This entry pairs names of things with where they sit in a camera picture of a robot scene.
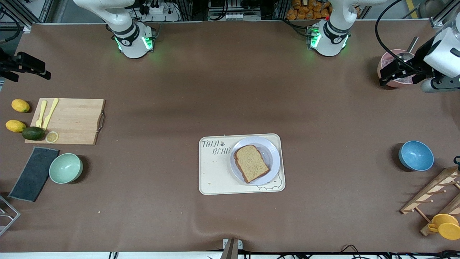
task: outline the metal ladle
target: metal ladle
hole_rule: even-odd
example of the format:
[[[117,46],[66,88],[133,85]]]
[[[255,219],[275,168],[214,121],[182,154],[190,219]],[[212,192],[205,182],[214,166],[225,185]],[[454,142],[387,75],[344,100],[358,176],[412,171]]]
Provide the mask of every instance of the metal ladle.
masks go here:
[[[414,54],[412,54],[411,51],[413,50],[418,40],[419,40],[418,37],[414,37],[412,42],[409,45],[409,48],[407,49],[407,52],[401,52],[397,56],[400,57],[402,60],[404,60],[404,62],[407,62],[408,60],[412,59],[414,57]]]

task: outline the mint green bowl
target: mint green bowl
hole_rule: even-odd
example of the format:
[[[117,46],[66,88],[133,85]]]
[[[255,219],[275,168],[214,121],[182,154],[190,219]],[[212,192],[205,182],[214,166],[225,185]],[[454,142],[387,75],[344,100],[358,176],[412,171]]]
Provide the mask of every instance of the mint green bowl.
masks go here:
[[[50,178],[55,183],[75,181],[83,171],[83,163],[75,154],[62,154],[50,166]]]

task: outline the avocado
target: avocado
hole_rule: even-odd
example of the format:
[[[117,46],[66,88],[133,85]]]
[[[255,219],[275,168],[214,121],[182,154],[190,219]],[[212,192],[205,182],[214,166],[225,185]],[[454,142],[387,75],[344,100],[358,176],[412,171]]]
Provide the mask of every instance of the avocado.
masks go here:
[[[45,136],[45,131],[39,127],[28,127],[23,130],[22,135],[28,140],[40,140]]]

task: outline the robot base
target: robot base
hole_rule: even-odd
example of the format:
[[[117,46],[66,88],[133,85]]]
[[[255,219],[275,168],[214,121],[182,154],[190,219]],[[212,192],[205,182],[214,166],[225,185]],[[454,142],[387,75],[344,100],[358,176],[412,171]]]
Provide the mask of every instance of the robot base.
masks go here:
[[[345,47],[348,36],[343,41],[340,39],[342,41],[341,44],[333,44],[331,40],[325,36],[325,23],[326,20],[321,20],[320,22],[307,28],[307,35],[311,36],[311,38],[307,38],[307,45],[309,48],[315,49],[323,56],[332,57],[339,54]]]
[[[143,57],[147,52],[153,51],[155,45],[155,30],[140,22],[136,24],[139,26],[139,35],[131,46],[124,46],[117,40],[120,52],[131,59]]]

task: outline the wooden rack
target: wooden rack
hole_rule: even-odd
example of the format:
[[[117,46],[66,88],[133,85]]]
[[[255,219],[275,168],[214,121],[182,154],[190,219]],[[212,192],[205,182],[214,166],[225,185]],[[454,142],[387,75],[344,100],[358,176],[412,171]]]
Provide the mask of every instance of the wooden rack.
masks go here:
[[[448,185],[454,185],[460,189],[460,182],[455,181],[457,177],[460,177],[459,167],[453,166],[444,169],[435,179],[425,186],[413,199],[411,199],[401,209],[402,214],[417,211],[424,219],[428,221],[425,227],[420,230],[423,235],[435,234],[428,229],[428,224],[431,220],[418,208],[420,204],[433,202],[430,198],[433,195],[442,194],[447,192],[443,190]],[[457,195],[447,206],[445,206],[440,212],[450,214],[452,216],[460,215],[460,194]]]

